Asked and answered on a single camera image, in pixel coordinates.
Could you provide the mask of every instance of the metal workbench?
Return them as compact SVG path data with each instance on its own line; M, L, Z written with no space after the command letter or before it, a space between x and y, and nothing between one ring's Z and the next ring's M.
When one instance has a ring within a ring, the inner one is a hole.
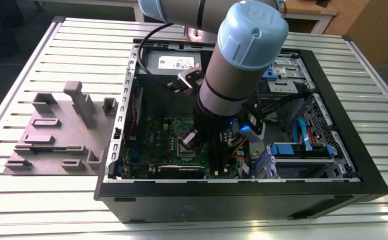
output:
M51 91L58 100L69 100L65 83L79 80L94 101L118 98L133 38L145 37L158 25L77 18L51 24L0 106L0 236L387 240L388 195L314 220L125 225L103 202L94 200L98 177L3 175L7 158L35 111L31 101L37 93ZM165 29L155 37L186 38L181 26ZM387 85L357 46L339 36L291 33L285 47L315 52L388 184Z

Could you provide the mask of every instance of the green circuit board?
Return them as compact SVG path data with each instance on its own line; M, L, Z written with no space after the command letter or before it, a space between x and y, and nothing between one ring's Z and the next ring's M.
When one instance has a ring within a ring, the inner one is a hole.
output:
M146 178L145 165L198 165L206 168L207 179L234 179L238 177L238 167L230 166L229 173L215 175L209 168L209 146L206 145L199 152L187 151L185 154L181 152L181 145L178 144L178 138L191 131L194 120L187 116L170 116L170 117L150 117L143 131L143 146L139 155L141 166L133 166L133 175L135 178ZM226 136L230 139L233 137L233 131L226 132Z

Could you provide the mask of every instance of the blue light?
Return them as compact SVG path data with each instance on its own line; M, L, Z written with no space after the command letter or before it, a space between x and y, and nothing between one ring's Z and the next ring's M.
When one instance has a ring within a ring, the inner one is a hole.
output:
M246 131L249 131L249 130L250 130L249 125L245 125L245 126L241 128L241 131L243 131L243 132L246 132Z

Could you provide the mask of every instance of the blue cable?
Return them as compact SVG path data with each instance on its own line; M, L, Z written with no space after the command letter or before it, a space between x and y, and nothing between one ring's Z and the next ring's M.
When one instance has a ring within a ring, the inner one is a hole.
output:
M307 151L313 150L313 146L310 143L310 137L309 137L309 132L307 132L307 124L306 121L301 118L297 118L294 122L294 142L298 143L298 126L301 126L302 130L302 137L303 137L303 143L306 143Z

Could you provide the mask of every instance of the motherboard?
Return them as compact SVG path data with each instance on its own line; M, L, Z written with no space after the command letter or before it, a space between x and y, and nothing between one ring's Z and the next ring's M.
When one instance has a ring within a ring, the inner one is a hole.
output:
M211 169L213 151L209 144L197 149L186 149L179 144L178 138L187 133L193 127L193 117L167 116L149 117L143 129L137 138L138 146L133 146L127 151L130 162L130 178L149 179L182 178L187 172L193 173L193 178L202 179L234 179L239 177L237 162L227 162L225 172L215 172ZM222 145L226 146L225 153L230 158L230 144L233 130L222 133Z

